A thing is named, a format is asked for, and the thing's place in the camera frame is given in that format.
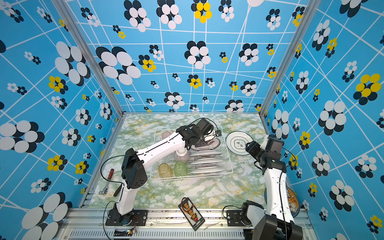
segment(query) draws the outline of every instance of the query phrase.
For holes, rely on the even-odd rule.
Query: red screwdriver handle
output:
[[[109,172],[109,175],[108,175],[108,180],[110,180],[112,178],[112,175],[113,175],[113,168],[111,169],[111,171]]]

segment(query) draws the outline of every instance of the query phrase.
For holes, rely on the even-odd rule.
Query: wire dish rack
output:
[[[227,148],[227,145],[225,143],[223,128],[221,126],[218,126],[218,129],[221,130],[222,135],[220,137],[217,137],[220,140],[220,145],[217,148],[215,148],[215,151],[221,152],[222,154],[214,156],[214,157],[223,160],[223,162],[190,165],[193,161],[209,158],[209,156],[191,157],[187,162],[184,162],[187,166],[188,175],[184,176],[184,177],[175,177],[174,166],[175,166],[175,163],[177,161],[175,160],[174,152],[173,152],[173,153],[165,156],[164,158],[160,159],[159,161],[157,161],[156,163],[154,163],[151,166],[150,179],[160,179],[160,180],[167,181],[167,180],[180,180],[180,179],[201,178],[201,177],[221,177],[221,176],[224,176],[226,174],[233,173],[231,159],[229,157],[228,148]],[[155,137],[154,137],[154,143],[162,140],[161,137],[162,137],[162,134],[164,132],[175,132],[175,131],[176,131],[176,129],[156,130],[155,131]],[[193,153],[196,153],[198,151],[194,151],[191,149],[190,152],[191,152],[191,154],[193,154]],[[171,167],[171,169],[173,171],[173,177],[166,177],[166,178],[160,177],[159,172],[158,172],[158,168],[163,163],[166,163]],[[215,166],[223,168],[224,171],[200,173],[200,174],[191,174],[190,173],[192,170],[200,168],[200,167],[215,167]]]

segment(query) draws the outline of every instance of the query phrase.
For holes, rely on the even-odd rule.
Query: battery charger board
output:
[[[203,216],[188,197],[181,201],[179,208],[185,218],[188,219],[188,222],[192,226],[193,230],[196,231],[205,222]]]

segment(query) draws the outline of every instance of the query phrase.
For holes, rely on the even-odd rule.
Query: patterned wallpaper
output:
[[[383,14],[322,0],[262,116],[320,240],[384,239]]]
[[[127,112],[256,112],[308,0],[69,0]]]
[[[0,239],[52,239],[118,116],[51,1],[0,10]]]

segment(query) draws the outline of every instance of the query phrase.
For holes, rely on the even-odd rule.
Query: green marble surface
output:
[[[265,131],[257,114],[127,114],[120,134],[111,153],[112,156],[124,155],[129,148],[135,150],[148,147],[154,143],[155,130],[177,129],[195,119],[206,117],[222,126],[223,136],[234,131],[249,134],[261,143]],[[246,200],[258,202],[266,207],[264,201],[265,182],[261,170],[253,166],[250,156],[239,156],[229,151],[233,173],[222,177],[207,177],[185,180],[150,179],[139,189],[134,202],[136,208],[177,208],[183,197],[189,197],[198,208],[222,208],[225,205],[241,207]],[[108,176],[109,170],[115,170],[112,180],[122,181],[121,164],[123,157],[116,157],[106,163],[103,171]],[[108,193],[99,195],[106,181],[100,176],[89,207],[105,208],[111,201],[119,201],[113,193],[118,183],[109,184]]]

